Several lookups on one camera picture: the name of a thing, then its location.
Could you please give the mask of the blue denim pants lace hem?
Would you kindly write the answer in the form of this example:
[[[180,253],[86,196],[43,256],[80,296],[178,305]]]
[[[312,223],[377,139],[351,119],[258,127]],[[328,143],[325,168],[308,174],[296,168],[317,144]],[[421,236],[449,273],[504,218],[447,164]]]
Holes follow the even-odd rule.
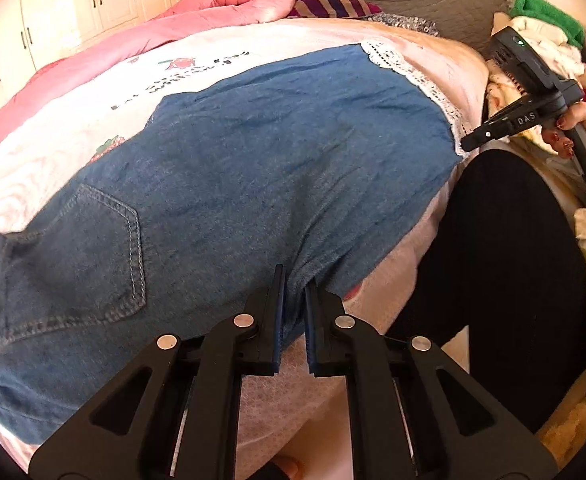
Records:
[[[44,442],[157,336],[207,333],[287,271],[350,292],[448,180],[457,110],[360,44],[167,96],[20,232],[0,234],[0,424]]]

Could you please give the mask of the green cloth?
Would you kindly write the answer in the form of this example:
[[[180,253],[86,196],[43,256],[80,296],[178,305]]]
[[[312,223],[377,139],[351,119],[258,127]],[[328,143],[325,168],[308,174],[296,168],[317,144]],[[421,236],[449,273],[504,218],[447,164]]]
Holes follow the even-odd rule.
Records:
[[[546,0],[514,0],[509,11],[511,18],[526,16],[562,29],[567,42],[578,49],[585,47],[586,31],[576,18],[558,9]]]

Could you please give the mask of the white glossy wardrobe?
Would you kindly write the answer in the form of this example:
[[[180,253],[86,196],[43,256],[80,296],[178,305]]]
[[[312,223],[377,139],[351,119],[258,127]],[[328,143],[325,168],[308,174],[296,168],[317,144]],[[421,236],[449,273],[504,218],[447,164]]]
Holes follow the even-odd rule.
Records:
[[[179,0],[0,0],[0,83],[13,96],[38,70],[155,18]]]

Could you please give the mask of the striped purple pillow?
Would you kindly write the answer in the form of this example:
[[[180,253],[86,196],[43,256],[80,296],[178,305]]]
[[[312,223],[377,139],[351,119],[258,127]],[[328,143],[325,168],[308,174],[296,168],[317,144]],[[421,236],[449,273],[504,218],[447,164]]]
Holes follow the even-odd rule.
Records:
[[[289,18],[367,18],[381,12],[367,0],[295,0]]]

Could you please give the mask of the pink quilt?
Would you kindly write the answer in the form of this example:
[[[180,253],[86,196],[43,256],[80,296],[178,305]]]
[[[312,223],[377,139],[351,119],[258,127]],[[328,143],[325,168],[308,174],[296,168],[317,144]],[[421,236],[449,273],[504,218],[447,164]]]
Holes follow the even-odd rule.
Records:
[[[49,102],[127,58],[207,30],[278,21],[289,15],[294,3],[295,0],[179,0],[149,21],[38,70],[0,109],[0,144]]]

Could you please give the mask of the black trousers leg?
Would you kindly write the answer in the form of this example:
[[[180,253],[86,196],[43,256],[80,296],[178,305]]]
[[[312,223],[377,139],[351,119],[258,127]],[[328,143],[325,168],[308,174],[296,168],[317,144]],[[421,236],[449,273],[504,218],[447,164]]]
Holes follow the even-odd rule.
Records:
[[[586,262],[547,183],[503,150],[453,187],[415,290],[387,336],[470,336],[470,372],[536,432],[586,370]]]

